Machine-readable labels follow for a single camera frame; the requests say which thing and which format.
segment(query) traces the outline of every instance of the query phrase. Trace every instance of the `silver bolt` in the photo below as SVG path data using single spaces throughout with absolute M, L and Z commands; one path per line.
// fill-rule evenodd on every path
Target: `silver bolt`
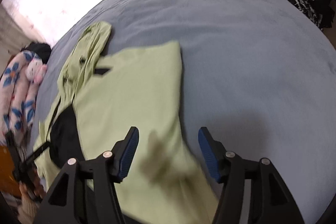
M 103 153 L 103 157 L 104 158 L 109 158 L 109 157 L 111 157 L 112 156 L 112 152 L 111 151 L 105 151 L 104 153 Z
M 271 161 L 269 159 L 267 159 L 267 158 L 262 158 L 261 159 L 261 163 L 265 164 L 265 165 L 269 165 L 271 163 Z
M 228 158 L 233 158 L 236 154 L 232 151 L 226 151 L 225 156 Z
M 76 159 L 75 158 L 68 159 L 68 165 L 73 165 L 75 163 L 76 163 Z

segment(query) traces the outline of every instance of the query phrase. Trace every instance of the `blue gripper pad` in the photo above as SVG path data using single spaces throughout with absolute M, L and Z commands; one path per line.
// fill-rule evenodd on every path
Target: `blue gripper pad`
M 213 138 L 211 137 L 208 129 L 206 127 L 200 128 L 198 131 L 198 143 L 201 148 L 205 163 L 208 167 L 208 171 L 212 178 L 216 182 L 220 183 L 221 175 L 219 173 L 218 158 L 215 155 L 213 145 L 210 145 L 210 142 L 214 143 Z
M 120 159 L 119 172 L 117 177 L 123 180 L 128 175 L 128 171 L 131 167 L 131 163 L 135 154 L 135 151 L 138 147 L 139 143 L 139 130 L 134 127 L 133 133 L 130 138 L 126 136 L 125 141 L 128 141 L 124 153 Z

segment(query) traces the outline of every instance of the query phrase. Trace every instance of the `light green shirt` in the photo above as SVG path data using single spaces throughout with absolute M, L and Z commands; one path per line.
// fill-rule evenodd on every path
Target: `light green shirt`
M 59 98 L 62 108 L 58 114 L 74 98 L 78 135 L 87 160 L 111 150 L 136 126 L 139 144 L 129 174 L 115 184 L 123 213 L 143 223 L 211 223 L 217 198 L 181 135 L 179 43 L 127 48 L 99 57 L 108 38 L 108 23 L 89 28 L 96 36 L 85 31 L 61 70 L 59 95 L 47 122 L 41 124 L 41 139 L 49 139 L 45 133 Z M 81 56 L 85 57 L 84 68 L 78 62 Z M 94 75 L 95 68 L 110 71 Z M 37 164 L 50 185 L 58 170 L 49 154 Z

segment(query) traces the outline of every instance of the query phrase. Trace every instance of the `stuffed toy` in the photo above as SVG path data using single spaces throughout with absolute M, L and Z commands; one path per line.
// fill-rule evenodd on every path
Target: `stuffed toy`
M 47 65 L 43 64 L 41 59 L 33 58 L 26 70 L 27 79 L 34 83 L 41 84 L 47 68 Z

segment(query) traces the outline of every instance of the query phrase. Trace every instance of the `pink blanket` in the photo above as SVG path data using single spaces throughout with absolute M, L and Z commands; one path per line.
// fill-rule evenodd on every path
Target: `pink blanket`
M 26 69 L 37 54 L 23 51 L 5 69 L 0 80 L 0 145 L 6 145 L 4 135 L 11 130 L 18 146 L 31 129 L 35 116 L 38 84 L 26 77 Z

